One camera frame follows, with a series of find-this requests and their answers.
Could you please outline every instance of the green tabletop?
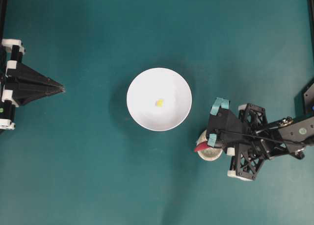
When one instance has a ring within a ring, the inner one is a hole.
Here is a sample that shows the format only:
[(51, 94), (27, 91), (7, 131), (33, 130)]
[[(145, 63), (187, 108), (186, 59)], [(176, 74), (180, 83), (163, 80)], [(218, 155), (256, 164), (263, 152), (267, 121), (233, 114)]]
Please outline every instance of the green tabletop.
[[(314, 224), (314, 149), (266, 162), (254, 182), (227, 177), (226, 155), (193, 152), (216, 97), (269, 121), (300, 114), (314, 77), (307, 0), (9, 0), (4, 37), (66, 93), (18, 108), (1, 135), (1, 225)], [(192, 91), (166, 132), (126, 107), (153, 67)]]

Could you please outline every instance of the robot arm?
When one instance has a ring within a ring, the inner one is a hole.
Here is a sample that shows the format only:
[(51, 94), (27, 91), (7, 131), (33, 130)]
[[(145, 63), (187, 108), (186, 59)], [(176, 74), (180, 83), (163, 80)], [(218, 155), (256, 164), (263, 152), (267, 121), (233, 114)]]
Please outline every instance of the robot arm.
[(213, 105), (207, 127), (208, 147), (222, 148), (231, 156), (228, 176), (255, 180), (266, 160), (281, 155), (303, 159), (303, 150), (314, 143), (314, 116), (286, 117), (268, 123), (265, 109), (253, 104), (239, 107), (236, 117), (228, 105)]

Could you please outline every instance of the white bowl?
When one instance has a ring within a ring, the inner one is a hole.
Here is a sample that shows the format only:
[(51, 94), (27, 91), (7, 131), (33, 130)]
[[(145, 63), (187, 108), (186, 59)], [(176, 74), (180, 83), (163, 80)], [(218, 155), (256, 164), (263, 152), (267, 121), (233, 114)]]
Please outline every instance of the white bowl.
[(132, 81), (127, 93), (132, 118), (153, 131), (166, 131), (181, 124), (191, 105), (192, 94), (185, 79), (166, 68), (142, 72)]

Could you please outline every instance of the small yellow object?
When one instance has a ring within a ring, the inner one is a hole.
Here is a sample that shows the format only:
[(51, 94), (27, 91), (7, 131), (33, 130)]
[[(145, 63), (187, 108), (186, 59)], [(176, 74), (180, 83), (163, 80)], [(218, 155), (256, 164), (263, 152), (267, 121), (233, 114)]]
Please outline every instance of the small yellow object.
[(162, 107), (163, 106), (163, 100), (162, 99), (157, 100), (155, 105), (158, 107)]

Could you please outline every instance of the black wire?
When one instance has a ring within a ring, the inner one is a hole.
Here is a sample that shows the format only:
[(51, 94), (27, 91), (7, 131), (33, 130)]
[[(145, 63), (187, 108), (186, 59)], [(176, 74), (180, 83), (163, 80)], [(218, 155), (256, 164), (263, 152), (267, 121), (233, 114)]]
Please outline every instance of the black wire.
[(259, 139), (264, 139), (267, 141), (271, 141), (271, 142), (275, 142), (275, 143), (283, 143), (283, 144), (301, 144), (300, 142), (294, 142), (294, 141), (290, 141), (290, 140), (274, 140), (271, 138), (266, 138), (266, 137), (260, 137), (260, 136), (255, 136), (255, 135), (251, 135), (251, 134), (245, 134), (245, 133), (238, 133), (238, 132), (233, 132), (233, 131), (227, 131), (227, 130), (219, 130), (221, 132), (225, 132), (225, 133), (232, 133), (232, 134), (238, 134), (238, 135), (242, 135), (242, 136), (246, 136), (246, 137), (251, 137), (251, 138), (259, 138)]

